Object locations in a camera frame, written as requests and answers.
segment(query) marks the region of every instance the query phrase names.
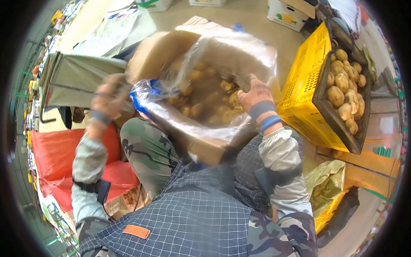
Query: hand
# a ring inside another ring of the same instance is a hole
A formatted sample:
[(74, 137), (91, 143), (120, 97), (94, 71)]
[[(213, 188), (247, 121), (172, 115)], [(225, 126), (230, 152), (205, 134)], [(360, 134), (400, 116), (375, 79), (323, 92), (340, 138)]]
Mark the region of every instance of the hand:
[(124, 81), (124, 74), (113, 74), (104, 78), (91, 101), (91, 109), (99, 111), (109, 119), (116, 119), (129, 95), (129, 92), (121, 92)]
[[(258, 80), (254, 74), (250, 74), (250, 91), (244, 93), (242, 90), (238, 91), (237, 97), (240, 104), (244, 108), (251, 118), (256, 120), (256, 123), (260, 126), (260, 130), (264, 135), (267, 135), (282, 127), (279, 117), (275, 112), (274, 100), (270, 89), (266, 84)], [(270, 118), (273, 122), (276, 118), (277, 122), (275, 124), (270, 124)]]
[(90, 119), (86, 130), (89, 138), (102, 139), (107, 127), (106, 120), (110, 121), (119, 116), (129, 95), (129, 92), (124, 91), (122, 88), (124, 82), (124, 74), (113, 74), (104, 78), (103, 84), (97, 88), (95, 96), (91, 101), (91, 109), (98, 111), (104, 119), (101, 120), (101, 117)]

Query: pile of potatoes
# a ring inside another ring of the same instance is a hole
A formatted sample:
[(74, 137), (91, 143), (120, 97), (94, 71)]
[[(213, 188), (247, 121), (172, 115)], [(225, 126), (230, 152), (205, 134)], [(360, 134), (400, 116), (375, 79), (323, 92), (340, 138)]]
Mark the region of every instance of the pile of potatoes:
[[(175, 60), (170, 69), (178, 73), (183, 59)], [(244, 113), (237, 97), (239, 86), (233, 79), (222, 79), (218, 71), (199, 61), (180, 84), (177, 96), (166, 100), (188, 118), (211, 128), (226, 127)]]
[(357, 122), (365, 109), (363, 96), (358, 93), (358, 87), (363, 88), (367, 82), (361, 71), (359, 63), (348, 62), (344, 50), (338, 49), (331, 55), (326, 97), (333, 107), (338, 108), (338, 114), (353, 135), (358, 132)]

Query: blue wrist band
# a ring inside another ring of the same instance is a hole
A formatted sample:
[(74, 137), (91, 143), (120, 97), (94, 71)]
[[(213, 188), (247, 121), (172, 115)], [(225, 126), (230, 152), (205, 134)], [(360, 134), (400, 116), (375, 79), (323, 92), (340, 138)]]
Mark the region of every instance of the blue wrist band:
[(256, 120), (261, 114), (267, 111), (275, 111), (275, 106), (272, 101), (262, 101), (251, 106), (249, 115), (253, 120)]
[(102, 123), (106, 125), (112, 122), (112, 120), (109, 117), (107, 117), (106, 115), (104, 115), (103, 113), (97, 110), (93, 110), (93, 112), (91, 113), (91, 117), (98, 119), (99, 121), (101, 121)]
[(263, 121), (260, 122), (259, 127), (261, 133), (263, 133), (266, 129), (271, 127), (272, 125), (281, 122), (281, 118), (278, 115), (268, 116)]

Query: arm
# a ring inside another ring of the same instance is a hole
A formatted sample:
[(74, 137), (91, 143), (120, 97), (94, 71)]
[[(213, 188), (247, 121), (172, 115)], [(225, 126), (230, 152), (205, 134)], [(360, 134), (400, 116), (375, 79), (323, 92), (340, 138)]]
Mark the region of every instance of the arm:
[[(250, 91), (244, 93), (240, 90), (238, 98), (244, 110), (256, 121), (264, 135), (259, 152), (265, 167), (274, 171), (272, 173), (298, 169), (301, 163), (298, 143), (291, 136), (292, 131), (283, 128), (281, 119), (275, 112), (269, 89), (253, 74), (250, 83)], [(295, 212), (304, 212), (312, 216), (311, 204), (308, 202), (309, 195), (301, 175), (285, 185), (275, 186), (272, 190), (274, 193), (270, 195), (270, 203), (277, 209), (277, 220)]]
[[(107, 125), (121, 109), (127, 94), (118, 97), (114, 93), (118, 89), (116, 83), (124, 75), (111, 75), (103, 81), (96, 90), (91, 108), (93, 117), (89, 120), (84, 136), (76, 148), (73, 161), (73, 179), (76, 182), (95, 183), (101, 179), (107, 162), (106, 147), (103, 144), (103, 134)], [(76, 222), (87, 217), (97, 217), (107, 220), (108, 216), (103, 206), (97, 201), (97, 194), (82, 190), (78, 185), (72, 187), (72, 206)]]

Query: orange leather patch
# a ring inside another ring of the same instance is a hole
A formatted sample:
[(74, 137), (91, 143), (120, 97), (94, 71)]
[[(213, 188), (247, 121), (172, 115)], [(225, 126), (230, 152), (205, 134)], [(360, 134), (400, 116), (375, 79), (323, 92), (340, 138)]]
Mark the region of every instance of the orange leather patch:
[(146, 239), (148, 237), (148, 234), (150, 233), (150, 230), (136, 225), (127, 225), (127, 227), (123, 230), (123, 233), (135, 235), (139, 238)]

